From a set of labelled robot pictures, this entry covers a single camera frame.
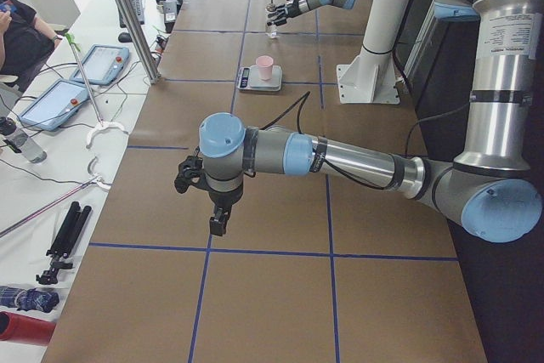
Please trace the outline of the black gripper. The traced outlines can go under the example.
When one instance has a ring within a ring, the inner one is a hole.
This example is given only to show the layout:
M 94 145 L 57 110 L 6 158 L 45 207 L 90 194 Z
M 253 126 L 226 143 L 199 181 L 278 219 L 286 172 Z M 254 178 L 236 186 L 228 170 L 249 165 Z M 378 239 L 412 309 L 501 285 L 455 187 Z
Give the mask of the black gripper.
M 287 0 L 281 4 L 269 4 L 269 15 L 267 26 L 283 26 L 288 18 L 295 18 L 300 15 L 298 0 Z
M 211 190 L 208 195 L 214 204 L 214 213 L 209 219 L 210 234 L 225 235 L 231 208 L 242 198 L 243 188 L 225 192 Z

